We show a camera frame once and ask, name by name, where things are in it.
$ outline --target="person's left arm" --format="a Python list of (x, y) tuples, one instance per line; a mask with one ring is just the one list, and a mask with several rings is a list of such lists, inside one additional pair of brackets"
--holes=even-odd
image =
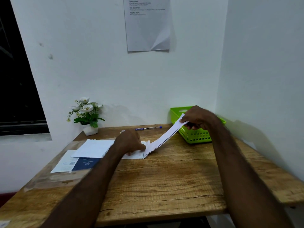
[(121, 133), (105, 156), (57, 205), (40, 228), (92, 227), (112, 175), (125, 153), (144, 150), (136, 131)]

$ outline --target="human arm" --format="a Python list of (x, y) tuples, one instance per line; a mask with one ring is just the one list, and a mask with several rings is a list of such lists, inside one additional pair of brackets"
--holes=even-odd
[(99, 214), (112, 175), (125, 153), (144, 150), (136, 131), (121, 133), (103, 158), (56, 206), (40, 228), (89, 228)]
[(198, 106), (181, 122), (188, 129), (208, 130), (221, 176), (228, 211), (236, 227), (293, 227), (283, 206), (242, 156), (235, 140), (216, 115)]

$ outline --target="person's right arm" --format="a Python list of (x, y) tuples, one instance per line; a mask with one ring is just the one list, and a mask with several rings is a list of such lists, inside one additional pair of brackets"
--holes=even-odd
[(185, 121), (189, 121), (185, 125), (188, 129), (202, 127), (210, 134), (228, 211), (236, 227), (294, 227), (216, 115), (194, 106), (181, 119)]

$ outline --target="window sill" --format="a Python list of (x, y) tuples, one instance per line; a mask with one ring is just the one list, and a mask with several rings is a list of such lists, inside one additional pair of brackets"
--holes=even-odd
[(50, 133), (0, 136), (0, 144), (51, 141)]

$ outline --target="wooden table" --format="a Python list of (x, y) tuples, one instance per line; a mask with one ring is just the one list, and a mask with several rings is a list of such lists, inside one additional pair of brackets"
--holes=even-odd
[[(162, 126), (160, 130), (140, 131), (142, 140), (156, 140), (171, 124)], [(115, 138), (123, 129), (126, 127), (100, 128), (98, 134), (89, 137), (82, 132), (74, 143), (82, 141), (78, 143), (79, 146), (87, 138)], [(236, 141), (247, 160), (280, 202), (286, 205), (304, 202), (304, 184), (301, 181), (266, 160), (245, 143), (237, 139)], [(67, 146), (33, 178), (32, 182), (38, 188), (33, 183), (31, 190), (25, 192), (25, 188), (22, 188), (0, 209), (0, 220), (11, 220), (8, 228), (38, 227), (71, 190), (72, 186), (69, 184), (75, 184), (73, 180), (60, 181), (61, 185), (67, 186), (41, 189), (47, 186), (47, 181), (53, 175), (50, 174), (51, 169), (67, 149), (72, 148)], [(96, 226), (225, 212), (227, 207), (212, 143), (189, 145), (176, 133), (146, 159), (120, 161), (109, 184)]]

